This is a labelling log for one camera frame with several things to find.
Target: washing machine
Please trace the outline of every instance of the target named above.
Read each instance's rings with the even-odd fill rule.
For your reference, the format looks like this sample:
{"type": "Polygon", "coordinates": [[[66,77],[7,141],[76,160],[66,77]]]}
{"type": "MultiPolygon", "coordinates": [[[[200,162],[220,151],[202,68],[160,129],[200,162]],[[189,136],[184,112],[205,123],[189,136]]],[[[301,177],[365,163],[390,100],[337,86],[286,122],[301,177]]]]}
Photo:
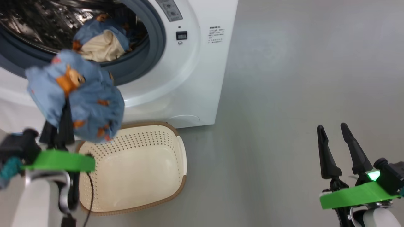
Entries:
{"type": "Polygon", "coordinates": [[[71,48],[99,12],[135,28],[134,50],[100,63],[124,100],[124,123],[176,128],[214,124],[238,0],[3,0],[0,3],[0,129],[41,130],[24,69],[71,48]]]}

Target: green strap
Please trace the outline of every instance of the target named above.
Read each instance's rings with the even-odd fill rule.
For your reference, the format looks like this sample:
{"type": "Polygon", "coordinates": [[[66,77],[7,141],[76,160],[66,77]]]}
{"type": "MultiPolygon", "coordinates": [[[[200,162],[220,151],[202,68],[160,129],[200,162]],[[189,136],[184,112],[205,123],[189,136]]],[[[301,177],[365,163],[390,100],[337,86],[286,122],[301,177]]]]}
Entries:
{"type": "Polygon", "coordinates": [[[32,165],[23,166],[26,170],[65,170],[70,172],[92,172],[95,170],[93,157],[59,150],[39,153],[32,165]]]}
{"type": "Polygon", "coordinates": [[[398,195],[389,195],[380,185],[373,181],[323,195],[320,197],[320,203],[323,210],[325,210],[392,200],[399,197],[398,195]]]}

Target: warning text on washing machine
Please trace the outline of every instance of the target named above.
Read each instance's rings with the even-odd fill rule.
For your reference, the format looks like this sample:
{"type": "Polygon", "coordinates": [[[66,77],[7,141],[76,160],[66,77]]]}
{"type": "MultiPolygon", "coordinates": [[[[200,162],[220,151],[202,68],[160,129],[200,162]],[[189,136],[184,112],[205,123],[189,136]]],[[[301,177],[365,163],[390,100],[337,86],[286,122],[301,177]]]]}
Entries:
{"type": "Polygon", "coordinates": [[[223,42],[223,37],[225,35],[225,30],[220,26],[209,27],[209,43],[223,42]]]}

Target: black cable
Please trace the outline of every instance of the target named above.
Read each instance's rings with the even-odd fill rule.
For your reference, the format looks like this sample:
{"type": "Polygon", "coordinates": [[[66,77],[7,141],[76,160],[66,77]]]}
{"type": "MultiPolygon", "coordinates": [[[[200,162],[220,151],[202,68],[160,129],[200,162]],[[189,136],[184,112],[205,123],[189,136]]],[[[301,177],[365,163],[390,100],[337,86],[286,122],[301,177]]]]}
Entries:
{"type": "Polygon", "coordinates": [[[86,217],[86,220],[84,222],[83,227],[86,227],[87,221],[90,218],[90,213],[91,213],[91,209],[93,208],[93,201],[94,201],[94,185],[93,185],[93,181],[91,180],[90,173],[87,173],[87,176],[90,179],[90,184],[91,184],[91,203],[90,203],[90,209],[88,210],[88,214],[87,214],[87,217],[86,217]]]}

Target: crumpled fabric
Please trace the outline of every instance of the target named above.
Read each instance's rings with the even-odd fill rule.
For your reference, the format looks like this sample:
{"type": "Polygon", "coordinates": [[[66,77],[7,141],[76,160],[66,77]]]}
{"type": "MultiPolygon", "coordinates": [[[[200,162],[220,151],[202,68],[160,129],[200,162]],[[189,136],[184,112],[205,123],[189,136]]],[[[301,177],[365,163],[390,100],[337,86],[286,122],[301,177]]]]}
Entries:
{"type": "Polygon", "coordinates": [[[126,30],[112,18],[86,21],[73,39],[73,49],[96,62],[113,61],[130,50],[126,30]]]}
{"type": "Polygon", "coordinates": [[[27,91],[46,120],[58,127],[69,98],[74,134],[90,142],[112,139],[120,129],[124,100],[108,71],[71,50],[62,50],[53,63],[25,71],[27,91]]]}

